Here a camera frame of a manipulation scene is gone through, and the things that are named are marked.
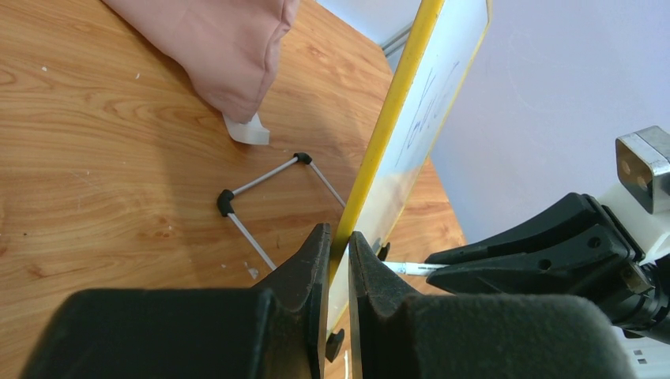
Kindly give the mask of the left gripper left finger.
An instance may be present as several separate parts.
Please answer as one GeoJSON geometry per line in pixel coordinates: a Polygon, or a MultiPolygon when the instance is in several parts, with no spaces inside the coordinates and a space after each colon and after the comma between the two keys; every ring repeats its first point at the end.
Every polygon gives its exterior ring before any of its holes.
{"type": "Polygon", "coordinates": [[[23,378],[320,378],[331,229],[249,288],[78,291],[23,378]]]}

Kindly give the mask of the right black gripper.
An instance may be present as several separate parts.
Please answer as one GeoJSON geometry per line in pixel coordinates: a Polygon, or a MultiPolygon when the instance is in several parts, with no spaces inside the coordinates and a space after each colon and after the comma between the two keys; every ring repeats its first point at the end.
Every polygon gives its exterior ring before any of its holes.
{"type": "Polygon", "coordinates": [[[427,283],[455,295],[575,295],[606,314],[660,312],[660,216],[624,193],[568,193],[516,227],[425,262],[448,265],[427,283]]]}

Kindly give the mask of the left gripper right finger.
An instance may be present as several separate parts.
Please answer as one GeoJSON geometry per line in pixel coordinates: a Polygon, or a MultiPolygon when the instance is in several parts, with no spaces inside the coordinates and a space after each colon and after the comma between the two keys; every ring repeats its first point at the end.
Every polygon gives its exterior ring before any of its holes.
{"type": "Polygon", "coordinates": [[[355,378],[632,378],[606,316],[569,295],[424,295],[350,236],[355,378]]]}

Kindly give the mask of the white blue whiteboard marker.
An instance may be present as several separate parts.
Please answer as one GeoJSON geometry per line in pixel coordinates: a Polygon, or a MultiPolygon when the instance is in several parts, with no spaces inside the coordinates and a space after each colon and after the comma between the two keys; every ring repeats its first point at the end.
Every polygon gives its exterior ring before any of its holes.
{"type": "Polygon", "coordinates": [[[429,276],[433,272],[448,267],[448,265],[441,264],[425,264],[415,262],[397,262],[397,261],[383,261],[388,269],[398,275],[406,276],[429,276]]]}

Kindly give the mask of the yellow framed whiteboard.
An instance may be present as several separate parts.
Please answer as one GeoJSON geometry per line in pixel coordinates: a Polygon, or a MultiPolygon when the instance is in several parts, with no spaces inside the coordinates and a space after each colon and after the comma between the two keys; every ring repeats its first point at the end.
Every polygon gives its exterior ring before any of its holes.
{"type": "Polygon", "coordinates": [[[333,238],[326,358],[335,362],[348,307],[348,238],[374,252],[397,220],[465,81],[491,20],[489,1],[422,1],[333,238]]]}

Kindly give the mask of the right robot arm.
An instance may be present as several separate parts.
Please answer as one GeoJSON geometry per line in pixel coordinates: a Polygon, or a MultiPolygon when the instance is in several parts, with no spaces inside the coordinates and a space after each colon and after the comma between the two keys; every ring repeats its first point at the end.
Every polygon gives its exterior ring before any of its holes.
{"type": "Polygon", "coordinates": [[[625,332],[669,341],[669,210],[622,188],[568,193],[489,238],[431,254],[427,282],[455,295],[573,295],[625,332]]]}

